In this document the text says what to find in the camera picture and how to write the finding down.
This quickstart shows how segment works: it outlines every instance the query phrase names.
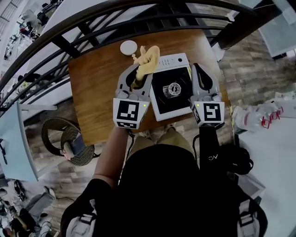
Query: wood-look floor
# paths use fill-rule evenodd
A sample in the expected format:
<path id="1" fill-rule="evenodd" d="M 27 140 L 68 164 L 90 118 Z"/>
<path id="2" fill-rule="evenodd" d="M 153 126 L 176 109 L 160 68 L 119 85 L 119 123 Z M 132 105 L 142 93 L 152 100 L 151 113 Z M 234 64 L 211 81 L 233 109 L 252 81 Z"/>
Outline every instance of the wood-look floor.
<path id="1" fill-rule="evenodd" d="M 201 13 L 215 13 L 213 8 L 201 6 L 199 9 L 202 10 Z M 219 66 L 224 76 L 232 105 L 255 105 L 262 103 L 272 98 L 276 91 L 282 91 L 287 85 L 296 82 L 295 63 L 287 59 L 273 61 L 258 31 L 227 50 L 224 58 L 219 62 Z M 232 141 L 229 113 L 226 112 L 225 114 L 226 124 L 218 131 L 220 144 Z M 35 119 L 31 119 L 29 123 L 26 123 L 26 135 L 38 169 L 50 162 L 51 159 L 54 159 L 45 149 L 40 137 L 42 121 L 50 116 L 62 116 L 77 121 L 73 102 L 69 100 L 59 105 L 57 111 L 41 113 Z M 198 134 L 198 128 L 193 118 L 178 122 L 177 130 L 190 143 L 192 143 L 193 137 Z M 161 134 L 161 128 L 152 131 L 154 139 L 161 136 Z M 52 141 L 57 142 L 59 136 L 59 133 L 52 133 Z M 199 150 L 198 141 L 196 143 L 196 148 Z M 96 152 L 99 153 L 103 146 L 103 143 L 97 144 Z M 45 174 L 38 183 L 24 182 L 27 196 L 30 198 L 42 193 L 43 186 L 47 185 L 55 189 L 58 198 L 69 197 L 76 199 L 90 181 L 96 161 L 97 159 L 94 159 L 84 167 L 75 167 L 71 163 L 64 161 L 50 173 Z M 10 201 L 11 204 L 19 205 L 11 184 L 10 182 L 9 194 L 4 196 L 3 199 Z M 53 217 L 51 223 L 54 231 L 59 229 L 62 213 L 71 202 L 68 199 L 60 199 L 47 208 L 46 212 Z"/>

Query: round chair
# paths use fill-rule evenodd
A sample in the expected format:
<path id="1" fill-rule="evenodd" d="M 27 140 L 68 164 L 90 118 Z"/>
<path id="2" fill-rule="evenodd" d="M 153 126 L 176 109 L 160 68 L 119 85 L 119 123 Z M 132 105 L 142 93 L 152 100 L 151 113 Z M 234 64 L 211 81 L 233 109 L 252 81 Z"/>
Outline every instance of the round chair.
<path id="1" fill-rule="evenodd" d="M 63 132 L 61 137 L 61 149 L 56 148 L 50 142 L 48 137 L 48 130 Z M 41 129 L 41 137 L 46 149 L 56 156 L 63 156 L 61 154 L 61 150 L 64 149 L 65 142 L 73 142 L 77 138 L 78 133 L 81 133 L 81 131 L 77 123 L 60 117 L 47 119 L 43 123 Z M 71 158 L 70 162 L 76 166 L 84 166 L 87 165 L 93 158 L 96 158 L 98 156 L 99 155 L 96 155 L 94 153 L 94 145 L 85 146 L 78 155 Z"/>

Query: black railing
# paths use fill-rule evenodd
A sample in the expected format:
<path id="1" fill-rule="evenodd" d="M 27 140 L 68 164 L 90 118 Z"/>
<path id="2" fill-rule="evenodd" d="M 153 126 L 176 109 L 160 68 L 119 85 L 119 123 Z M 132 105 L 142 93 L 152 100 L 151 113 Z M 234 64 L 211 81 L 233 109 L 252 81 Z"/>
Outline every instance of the black railing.
<path id="1" fill-rule="evenodd" d="M 263 3 L 261 4 L 268 4 L 271 0 L 263 0 Z M 171 30 L 179 30 L 179 29 L 202 29 L 207 30 L 206 32 L 209 32 L 209 30 L 219 30 L 220 33 L 216 35 L 212 35 L 211 33 L 206 33 L 206 37 L 211 40 L 211 43 L 214 44 L 216 42 L 222 42 L 224 44 L 231 44 L 231 41 L 234 42 L 235 39 L 240 38 L 241 35 L 235 35 L 235 32 L 231 32 L 231 25 L 234 25 L 237 27 L 239 24 L 244 24 L 244 27 L 246 30 L 250 28 L 250 26 L 247 25 L 248 19 L 251 19 L 252 21 L 260 19 L 261 23 L 264 23 L 265 15 L 267 14 L 270 18 L 270 8 L 268 10 L 260 10 L 260 9 L 267 9 L 267 7 L 258 8 L 256 10 L 248 8 L 243 5 L 236 5 L 231 4 L 228 2 L 224 2 L 221 0 L 186 0 L 187 3 L 198 3 L 198 4 L 206 4 L 206 5 L 212 5 L 212 6 L 218 6 L 223 7 L 230 10 L 235 10 L 240 12 L 238 16 L 240 15 L 240 23 L 235 21 L 234 23 L 231 23 L 230 20 L 225 16 L 218 16 L 218 15 L 211 15 L 211 14 L 200 14 L 200 13 L 170 13 L 170 14 L 157 14 L 152 16 L 144 16 L 144 17 L 138 17 L 133 18 L 131 20 L 127 20 L 121 23 L 117 23 L 114 25 L 109 25 L 116 17 L 123 14 L 127 9 L 135 6 L 143 6 L 148 4 L 167 4 L 167 3 L 176 3 L 180 4 L 178 0 L 109 0 L 102 2 L 100 4 L 97 4 L 95 6 L 92 6 L 86 10 L 83 10 L 64 21 L 60 22 L 56 26 L 49 29 L 47 32 L 45 32 L 43 35 L 41 35 L 35 42 L 33 42 L 11 65 L 11 67 L 7 70 L 7 72 L 4 74 L 3 78 L 0 81 L 0 91 L 3 90 L 5 85 L 11 80 L 11 78 L 16 74 L 16 72 L 28 61 L 30 60 L 37 52 L 39 52 L 42 48 L 44 48 L 49 43 L 54 43 L 56 46 L 58 46 L 60 49 L 42 60 L 38 65 L 36 65 L 32 70 L 29 71 L 27 75 L 25 75 L 21 80 L 19 80 L 18 83 L 16 83 L 12 90 L 10 90 L 7 95 L 4 97 L 4 99 L 0 102 L 0 106 L 2 108 L 10 108 L 10 106 L 18 101 L 20 98 L 22 98 L 24 95 L 26 97 L 20 101 L 20 103 L 24 103 L 29 98 L 31 98 L 33 95 L 39 93 L 42 89 L 47 88 L 52 83 L 56 81 L 60 81 L 62 78 L 65 78 L 65 76 L 68 75 L 68 63 L 73 58 L 78 58 L 83 54 L 86 54 L 92 50 L 98 49 L 100 47 L 104 47 L 108 44 L 114 43 L 116 41 L 120 41 L 123 39 L 128 39 L 130 37 L 139 36 L 143 34 L 153 33 L 153 32 L 160 32 L 160 31 L 171 31 Z M 114 12 L 119 11 L 113 18 L 109 19 L 107 22 L 105 20 Z M 276 6 L 272 7 L 273 17 L 280 14 L 280 11 L 276 8 Z M 103 18 L 91 29 L 90 24 L 95 21 L 97 18 L 102 17 Z M 194 23 L 195 19 L 198 18 L 204 18 L 204 19 L 216 19 L 216 20 L 222 20 L 228 22 L 226 27 L 221 26 L 211 26 L 211 25 L 199 25 L 198 23 Z M 162 27 L 159 29 L 148 29 L 138 32 L 133 32 L 131 34 L 127 35 L 120 35 L 116 38 L 107 38 L 103 42 L 99 42 L 97 40 L 97 36 L 105 34 L 107 32 L 111 32 L 114 30 L 122 29 L 123 27 L 133 26 L 136 24 L 141 23 L 147 23 L 151 20 L 167 20 L 167 19 L 185 19 L 188 22 L 191 22 L 191 25 L 172 25 L 167 27 Z M 98 26 L 103 24 L 100 29 L 96 30 Z M 81 31 L 80 34 L 76 37 L 76 39 L 73 42 L 68 42 L 62 35 L 71 29 L 78 27 Z M 224 34 L 224 31 L 230 32 L 230 35 L 234 38 L 229 38 L 228 34 Z M 83 51 L 84 48 L 90 43 L 92 46 L 90 49 Z M 6 103 L 6 101 L 9 99 L 9 97 L 12 95 L 12 93 L 24 82 L 26 81 L 26 78 L 30 77 L 33 73 L 35 73 L 38 69 L 40 69 L 42 66 L 56 58 L 57 56 L 64 54 L 58 65 L 53 67 L 48 72 L 41 75 L 36 81 L 34 81 L 31 85 L 29 85 L 24 91 L 22 91 L 16 98 L 13 100 L 10 100 Z M 46 82 L 42 87 L 32 91 L 29 93 L 29 91 L 32 89 L 33 86 L 38 84 L 40 81 L 44 80 L 47 76 L 54 75 L 54 77 Z"/>

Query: desk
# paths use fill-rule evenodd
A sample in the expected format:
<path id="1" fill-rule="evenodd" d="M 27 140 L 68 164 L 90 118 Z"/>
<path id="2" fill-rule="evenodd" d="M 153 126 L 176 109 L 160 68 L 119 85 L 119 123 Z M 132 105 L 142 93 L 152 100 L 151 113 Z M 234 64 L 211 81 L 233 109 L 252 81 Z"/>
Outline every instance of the desk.
<path id="1" fill-rule="evenodd" d="M 45 168 L 37 171 L 30 152 L 22 120 L 22 110 L 56 110 L 56 106 L 20 105 L 14 103 L 0 118 L 1 145 L 6 153 L 4 157 L 0 152 L 0 164 L 6 178 L 22 181 L 38 181 L 38 178 L 65 160 L 58 157 Z"/>
<path id="2" fill-rule="evenodd" d="M 149 49 L 153 45 L 160 48 L 160 55 L 186 53 L 191 64 L 197 62 L 211 70 L 220 82 L 223 101 L 229 105 L 226 87 L 211 49 L 202 30 L 164 31 L 132 38 Z M 133 64 L 131 56 L 120 52 L 122 41 L 107 45 L 85 54 L 69 63 L 70 82 L 74 106 L 86 145 L 105 141 L 113 123 L 113 98 L 120 74 Z M 150 105 L 138 131 L 154 129 L 169 123 L 190 118 L 187 114 L 157 122 Z"/>

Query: white desk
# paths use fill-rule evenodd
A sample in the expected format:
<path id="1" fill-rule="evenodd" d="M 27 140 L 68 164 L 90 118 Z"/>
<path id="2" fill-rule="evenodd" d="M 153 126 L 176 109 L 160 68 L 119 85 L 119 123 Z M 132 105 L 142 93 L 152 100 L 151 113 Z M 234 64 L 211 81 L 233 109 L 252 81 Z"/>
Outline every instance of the white desk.
<path id="1" fill-rule="evenodd" d="M 38 178 L 50 169 L 64 161 L 64 157 L 57 157 L 54 162 L 37 171 L 32 159 L 25 134 L 22 110 L 56 110 L 56 106 L 21 105 L 18 102 L 5 112 L 0 118 L 1 145 L 5 150 L 4 157 L 0 152 L 0 164 L 6 178 L 22 181 L 38 181 Z"/>

